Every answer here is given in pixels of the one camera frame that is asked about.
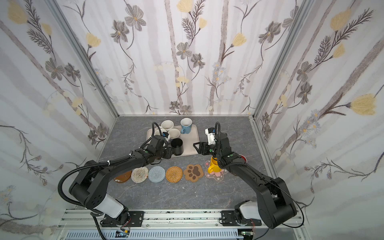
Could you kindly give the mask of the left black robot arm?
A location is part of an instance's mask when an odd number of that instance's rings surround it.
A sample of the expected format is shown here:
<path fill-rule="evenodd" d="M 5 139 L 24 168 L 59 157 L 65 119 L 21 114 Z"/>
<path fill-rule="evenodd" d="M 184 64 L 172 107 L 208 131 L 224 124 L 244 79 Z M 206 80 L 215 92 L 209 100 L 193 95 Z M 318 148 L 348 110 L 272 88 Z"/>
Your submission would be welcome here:
<path fill-rule="evenodd" d="M 126 226 L 131 220 L 129 209 L 107 194 L 114 178 L 137 168 L 153 164 L 156 160 L 170 159 L 173 152 L 168 146 L 169 134 L 152 123 L 152 135 L 138 149 L 113 161 L 88 161 L 84 166 L 65 174 L 58 183 L 63 200 L 85 207 L 109 217 L 113 225 Z"/>

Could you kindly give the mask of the blue-grey round knitted coaster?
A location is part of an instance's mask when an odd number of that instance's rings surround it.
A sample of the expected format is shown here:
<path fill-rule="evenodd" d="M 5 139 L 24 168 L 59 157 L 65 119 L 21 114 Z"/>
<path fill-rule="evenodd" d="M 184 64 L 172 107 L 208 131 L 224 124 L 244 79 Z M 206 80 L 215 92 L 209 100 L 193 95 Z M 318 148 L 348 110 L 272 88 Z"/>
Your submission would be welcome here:
<path fill-rule="evenodd" d="M 161 182 L 166 175 L 166 171 L 163 167 L 155 166 L 149 170 L 148 178 L 153 183 Z"/>

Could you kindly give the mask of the yellow mug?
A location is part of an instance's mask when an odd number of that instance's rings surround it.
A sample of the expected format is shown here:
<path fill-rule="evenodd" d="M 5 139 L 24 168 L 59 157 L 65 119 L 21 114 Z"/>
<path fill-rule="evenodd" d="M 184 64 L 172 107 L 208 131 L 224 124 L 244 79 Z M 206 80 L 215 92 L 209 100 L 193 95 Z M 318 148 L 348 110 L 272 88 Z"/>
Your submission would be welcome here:
<path fill-rule="evenodd" d="M 212 173 L 220 173 L 222 171 L 222 169 L 219 167 L 219 164 L 218 164 L 218 159 L 217 158 L 214 158 L 214 157 L 211 157 L 211 160 L 210 160 L 210 165 L 207 169 L 207 172 L 209 174 L 212 174 Z"/>

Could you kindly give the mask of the black mug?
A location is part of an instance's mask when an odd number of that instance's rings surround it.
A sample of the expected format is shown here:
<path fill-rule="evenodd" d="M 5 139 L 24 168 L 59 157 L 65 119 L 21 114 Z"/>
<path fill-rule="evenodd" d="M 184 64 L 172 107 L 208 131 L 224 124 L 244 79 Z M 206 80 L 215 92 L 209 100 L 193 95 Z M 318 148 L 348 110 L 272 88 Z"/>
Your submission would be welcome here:
<path fill-rule="evenodd" d="M 171 147 L 175 156 L 181 156 L 184 152 L 183 140 L 180 138 L 172 139 Z"/>

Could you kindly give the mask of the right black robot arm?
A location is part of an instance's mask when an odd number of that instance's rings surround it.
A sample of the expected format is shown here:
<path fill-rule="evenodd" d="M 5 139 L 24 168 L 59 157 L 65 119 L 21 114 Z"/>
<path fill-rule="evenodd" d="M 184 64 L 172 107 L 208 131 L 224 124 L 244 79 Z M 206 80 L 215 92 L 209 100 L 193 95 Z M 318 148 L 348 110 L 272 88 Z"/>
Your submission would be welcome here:
<path fill-rule="evenodd" d="M 281 178 L 271 178 L 262 174 L 240 154 L 232 151 L 228 135 L 221 132 L 221 125 L 216 122 L 215 127 L 208 128 L 208 141 L 193 143 L 198 154 L 211 155 L 221 169 L 240 177 L 257 195 L 257 206 L 261 220 L 274 229 L 283 225 L 298 213 L 297 203 Z"/>

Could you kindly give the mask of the pink flower coaster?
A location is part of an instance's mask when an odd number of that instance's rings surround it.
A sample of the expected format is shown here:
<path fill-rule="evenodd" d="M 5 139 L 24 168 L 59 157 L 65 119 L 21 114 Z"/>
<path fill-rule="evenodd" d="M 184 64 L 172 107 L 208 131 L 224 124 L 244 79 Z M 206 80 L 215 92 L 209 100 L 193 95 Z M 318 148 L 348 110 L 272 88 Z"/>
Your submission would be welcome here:
<path fill-rule="evenodd" d="M 209 172 L 209 167 L 211 166 L 211 161 L 205 162 L 205 176 L 209 179 L 214 179 L 217 182 L 221 182 L 224 179 L 224 176 L 228 173 L 227 170 L 220 170 L 219 172 L 212 171 Z"/>

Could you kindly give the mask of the beige plastic tray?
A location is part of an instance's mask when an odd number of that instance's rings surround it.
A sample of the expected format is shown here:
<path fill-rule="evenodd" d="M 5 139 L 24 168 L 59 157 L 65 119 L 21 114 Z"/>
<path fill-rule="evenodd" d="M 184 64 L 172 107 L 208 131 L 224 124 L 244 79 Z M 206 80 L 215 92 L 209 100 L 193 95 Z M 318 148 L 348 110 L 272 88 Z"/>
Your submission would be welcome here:
<path fill-rule="evenodd" d="M 193 143 L 200 142 L 198 128 L 195 124 L 192 124 L 192 128 L 189 134 L 180 134 L 179 138 L 183 141 L 183 154 L 181 156 L 196 155 Z"/>

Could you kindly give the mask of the brown wooden round coaster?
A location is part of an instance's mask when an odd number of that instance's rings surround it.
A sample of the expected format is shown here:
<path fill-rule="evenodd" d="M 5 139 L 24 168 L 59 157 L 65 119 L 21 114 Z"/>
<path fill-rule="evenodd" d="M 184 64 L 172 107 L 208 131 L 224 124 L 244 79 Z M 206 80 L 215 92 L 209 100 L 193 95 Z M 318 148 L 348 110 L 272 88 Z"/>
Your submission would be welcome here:
<path fill-rule="evenodd" d="M 132 171 L 128 171 L 128 172 L 114 178 L 114 181 L 118 184 L 125 183 L 131 178 L 131 175 L 132 175 Z"/>

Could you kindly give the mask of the brown paw-shaped coaster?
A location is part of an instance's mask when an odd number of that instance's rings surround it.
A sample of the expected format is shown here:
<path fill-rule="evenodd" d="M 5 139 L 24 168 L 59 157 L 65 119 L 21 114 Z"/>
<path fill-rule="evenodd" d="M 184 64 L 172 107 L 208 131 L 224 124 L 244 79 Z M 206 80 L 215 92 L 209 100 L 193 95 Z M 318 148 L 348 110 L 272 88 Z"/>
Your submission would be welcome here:
<path fill-rule="evenodd" d="M 202 169 L 202 166 L 199 164 L 187 165 L 183 173 L 184 173 L 185 179 L 192 183 L 197 182 L 199 179 L 201 179 L 205 175 Z"/>

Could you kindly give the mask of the white woven round coaster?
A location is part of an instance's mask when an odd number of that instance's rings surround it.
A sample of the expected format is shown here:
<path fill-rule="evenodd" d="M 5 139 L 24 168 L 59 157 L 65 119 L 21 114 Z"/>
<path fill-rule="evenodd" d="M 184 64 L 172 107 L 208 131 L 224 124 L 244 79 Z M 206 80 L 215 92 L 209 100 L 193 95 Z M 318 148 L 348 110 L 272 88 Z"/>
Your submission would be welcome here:
<path fill-rule="evenodd" d="M 134 183 L 144 182 L 149 175 L 149 169 L 147 167 L 136 168 L 132 170 L 131 179 Z"/>

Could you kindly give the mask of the white mug red inside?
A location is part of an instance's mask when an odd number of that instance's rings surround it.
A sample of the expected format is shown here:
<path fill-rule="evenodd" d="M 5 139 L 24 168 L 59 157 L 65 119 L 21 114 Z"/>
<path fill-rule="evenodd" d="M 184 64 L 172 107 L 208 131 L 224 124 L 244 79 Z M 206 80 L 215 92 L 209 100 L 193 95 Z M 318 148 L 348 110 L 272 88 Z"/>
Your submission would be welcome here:
<path fill-rule="evenodd" d="M 247 163 L 248 162 L 248 160 L 247 160 L 247 158 L 245 157 L 245 156 L 243 156 L 243 155 L 240 155 L 241 157 L 242 157 L 242 159 Z"/>

